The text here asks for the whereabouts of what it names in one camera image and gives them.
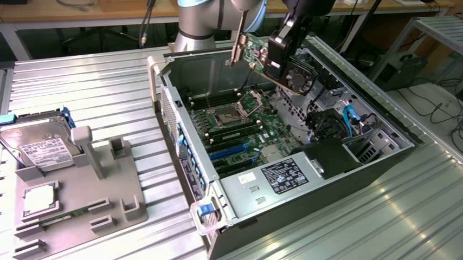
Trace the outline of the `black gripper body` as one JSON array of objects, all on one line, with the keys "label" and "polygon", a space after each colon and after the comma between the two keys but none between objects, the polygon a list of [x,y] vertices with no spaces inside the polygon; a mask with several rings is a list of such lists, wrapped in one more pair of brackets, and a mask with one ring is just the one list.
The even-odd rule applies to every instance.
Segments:
[{"label": "black gripper body", "polygon": [[298,20],[327,15],[334,7],[335,0],[287,0],[283,3],[289,10],[286,18]]}]

